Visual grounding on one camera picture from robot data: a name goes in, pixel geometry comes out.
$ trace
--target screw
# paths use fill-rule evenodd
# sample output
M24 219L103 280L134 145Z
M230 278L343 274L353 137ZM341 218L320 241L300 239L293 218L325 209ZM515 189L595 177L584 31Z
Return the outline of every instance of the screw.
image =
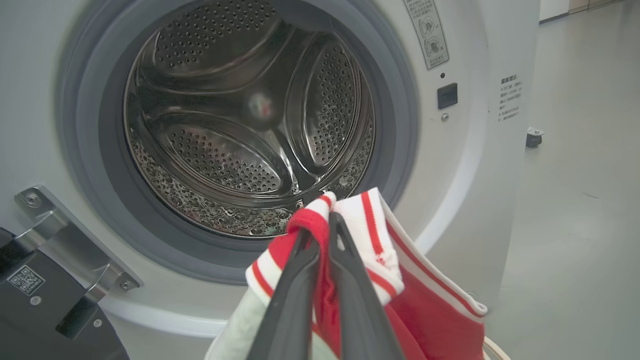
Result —
M123 290L128 290L131 287L131 285L133 285L133 283L131 281L128 281L128 280L123 281L123 282L120 283L120 287Z
M28 193L24 196L24 200L30 208L37 208L42 205L42 200L36 193Z

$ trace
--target qr code sticker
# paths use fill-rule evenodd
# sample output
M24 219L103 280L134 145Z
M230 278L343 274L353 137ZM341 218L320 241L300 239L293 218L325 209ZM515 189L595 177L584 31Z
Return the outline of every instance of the qr code sticker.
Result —
M20 268L9 278L9 282L27 295L33 294L42 284L44 279L27 265Z

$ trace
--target clothing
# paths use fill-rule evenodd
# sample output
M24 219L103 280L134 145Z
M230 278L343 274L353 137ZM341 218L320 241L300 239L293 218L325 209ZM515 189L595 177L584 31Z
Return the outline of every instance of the clothing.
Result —
M482 360L486 308L418 252L376 188L338 202L328 192L292 216L287 234L275 238L247 269L249 290L207 360L246 358L300 229L312 233L321 251L313 358L339 358L339 294L327 254L331 211L344 218L407 360Z

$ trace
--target sticker with chinese text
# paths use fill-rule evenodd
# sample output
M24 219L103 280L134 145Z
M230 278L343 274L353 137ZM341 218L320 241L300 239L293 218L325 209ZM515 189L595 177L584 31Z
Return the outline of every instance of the sticker with chinese text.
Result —
M449 61L449 51L444 40L444 33L440 25L440 17L433 0L404 0L404 5L413 21L422 55L427 63L427 69Z
M510 75L500 80L500 101L498 122L512 119L520 114L522 81L518 75Z

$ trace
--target floor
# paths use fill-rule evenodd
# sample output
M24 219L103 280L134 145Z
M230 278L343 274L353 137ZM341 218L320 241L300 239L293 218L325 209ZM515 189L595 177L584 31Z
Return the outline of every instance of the floor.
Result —
M639 359L640 1L540 26L527 149L487 334L514 360Z

